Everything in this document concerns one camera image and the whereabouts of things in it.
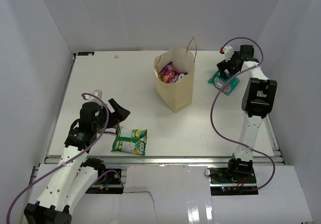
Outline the teal snack packet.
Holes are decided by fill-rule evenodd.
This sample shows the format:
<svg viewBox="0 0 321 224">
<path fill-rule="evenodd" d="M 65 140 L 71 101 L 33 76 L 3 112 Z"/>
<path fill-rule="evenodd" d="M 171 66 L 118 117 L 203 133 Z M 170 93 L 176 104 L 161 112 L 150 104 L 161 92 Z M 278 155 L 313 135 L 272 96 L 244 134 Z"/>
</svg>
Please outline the teal snack packet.
<svg viewBox="0 0 321 224">
<path fill-rule="evenodd" d="M 220 90 L 231 78 L 232 76 L 230 74 L 227 74 L 228 78 L 227 79 L 223 79 L 220 76 L 220 72 L 219 70 L 217 70 L 208 80 L 208 82 L 212 85 L 214 85 L 214 87 L 218 90 Z M 223 93 L 225 95 L 229 95 L 231 94 L 234 89 L 237 87 L 237 85 L 239 84 L 240 80 L 238 77 L 232 79 L 229 84 L 223 89 Z"/>
</svg>

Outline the red purple candy bag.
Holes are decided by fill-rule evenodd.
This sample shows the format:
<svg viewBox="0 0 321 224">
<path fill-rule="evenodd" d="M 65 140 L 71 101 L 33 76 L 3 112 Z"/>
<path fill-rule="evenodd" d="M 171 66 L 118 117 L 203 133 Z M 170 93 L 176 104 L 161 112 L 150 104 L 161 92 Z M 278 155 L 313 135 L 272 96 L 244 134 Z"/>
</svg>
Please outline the red purple candy bag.
<svg viewBox="0 0 321 224">
<path fill-rule="evenodd" d="M 164 83 L 176 83 L 188 73 L 174 70 L 173 63 L 168 63 L 160 72 L 159 79 Z"/>
</svg>

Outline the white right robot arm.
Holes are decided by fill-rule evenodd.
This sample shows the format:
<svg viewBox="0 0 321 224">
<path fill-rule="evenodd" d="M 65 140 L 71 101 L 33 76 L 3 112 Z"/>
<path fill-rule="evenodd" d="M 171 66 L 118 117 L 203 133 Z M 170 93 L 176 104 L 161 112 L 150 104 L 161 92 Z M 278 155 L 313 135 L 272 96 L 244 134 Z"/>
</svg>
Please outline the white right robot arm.
<svg viewBox="0 0 321 224">
<path fill-rule="evenodd" d="M 214 82 L 218 89 L 225 94 L 230 94 L 238 84 L 236 74 L 241 71 L 249 71 L 249 80 L 246 86 L 241 108 L 244 112 L 243 126 L 239 142 L 227 167 L 227 179 L 232 183 L 245 181 L 253 172 L 253 149 L 261 124 L 271 113 L 277 82 L 270 80 L 258 65 L 254 58 L 254 48 L 251 45 L 240 46 L 239 51 L 226 45 L 220 53 L 224 60 L 217 64 L 218 77 Z"/>
</svg>

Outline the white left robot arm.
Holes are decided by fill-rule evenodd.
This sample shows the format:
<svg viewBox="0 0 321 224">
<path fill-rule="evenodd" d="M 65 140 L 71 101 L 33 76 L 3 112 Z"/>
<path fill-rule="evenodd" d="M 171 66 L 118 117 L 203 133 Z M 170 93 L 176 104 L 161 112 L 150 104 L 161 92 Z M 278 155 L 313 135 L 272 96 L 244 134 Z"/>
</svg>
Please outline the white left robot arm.
<svg viewBox="0 0 321 224">
<path fill-rule="evenodd" d="M 99 97 L 88 97 L 70 127 L 58 166 L 49 174 L 49 183 L 36 202 L 25 207 L 28 223 L 71 223 L 75 206 L 87 189 L 103 182 L 109 172 L 102 160 L 88 157 L 89 151 L 106 129 L 126 120 L 130 111 L 112 98 L 108 102 L 114 111 Z"/>
</svg>

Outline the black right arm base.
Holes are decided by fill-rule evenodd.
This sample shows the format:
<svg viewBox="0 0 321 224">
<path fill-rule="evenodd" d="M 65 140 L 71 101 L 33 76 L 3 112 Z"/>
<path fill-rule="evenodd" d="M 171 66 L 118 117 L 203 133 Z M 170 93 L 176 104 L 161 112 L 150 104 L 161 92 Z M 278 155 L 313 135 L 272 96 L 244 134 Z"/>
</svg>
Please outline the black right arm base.
<svg viewBox="0 0 321 224">
<path fill-rule="evenodd" d="M 248 176 L 230 175 L 227 168 L 209 167 L 204 171 L 209 178 L 212 196 L 258 195 L 257 180 L 252 169 Z"/>
</svg>

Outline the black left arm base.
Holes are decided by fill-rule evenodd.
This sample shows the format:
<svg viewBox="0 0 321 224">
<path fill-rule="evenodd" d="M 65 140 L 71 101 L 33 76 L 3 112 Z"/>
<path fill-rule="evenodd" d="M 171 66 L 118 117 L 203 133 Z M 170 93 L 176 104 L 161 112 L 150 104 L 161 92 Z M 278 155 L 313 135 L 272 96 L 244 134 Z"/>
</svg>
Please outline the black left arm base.
<svg viewBox="0 0 321 224">
<path fill-rule="evenodd" d="M 86 194 L 122 194 L 123 188 L 120 181 L 121 179 L 115 172 L 108 172 L 90 187 Z"/>
</svg>

